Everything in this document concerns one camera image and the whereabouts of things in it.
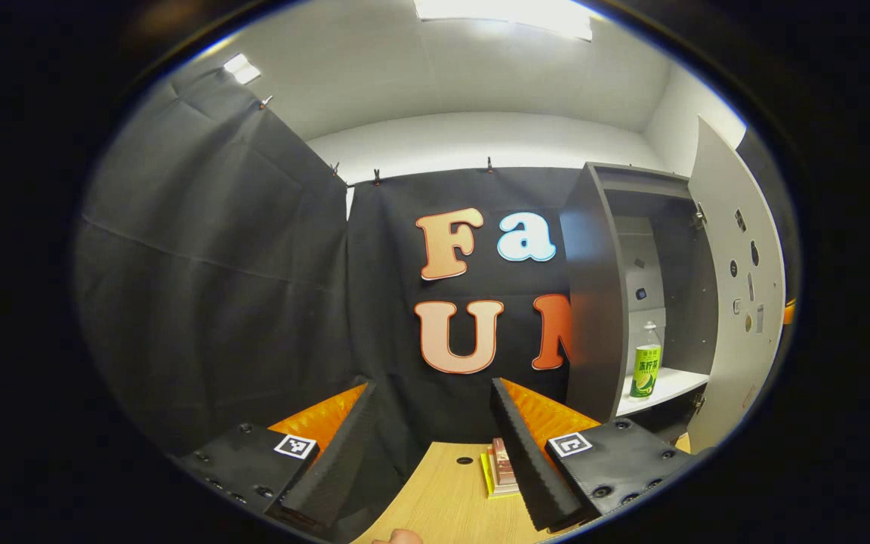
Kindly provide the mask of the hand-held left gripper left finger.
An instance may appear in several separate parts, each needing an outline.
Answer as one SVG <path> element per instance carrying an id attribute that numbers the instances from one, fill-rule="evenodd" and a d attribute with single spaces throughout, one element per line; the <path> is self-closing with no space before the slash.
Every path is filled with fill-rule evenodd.
<path id="1" fill-rule="evenodd" d="M 375 385 L 362 380 L 276 424 L 239 423 L 178 465 L 255 515 L 321 533 L 352 492 L 376 421 Z"/>

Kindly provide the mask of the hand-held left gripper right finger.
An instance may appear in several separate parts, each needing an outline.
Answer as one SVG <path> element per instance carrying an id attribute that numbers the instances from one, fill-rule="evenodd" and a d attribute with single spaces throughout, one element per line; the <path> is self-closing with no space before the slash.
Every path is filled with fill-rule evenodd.
<path id="1" fill-rule="evenodd" d="M 614 515 L 694 458 L 629 418 L 600 423 L 507 379 L 492 380 L 490 410 L 538 530 Z"/>

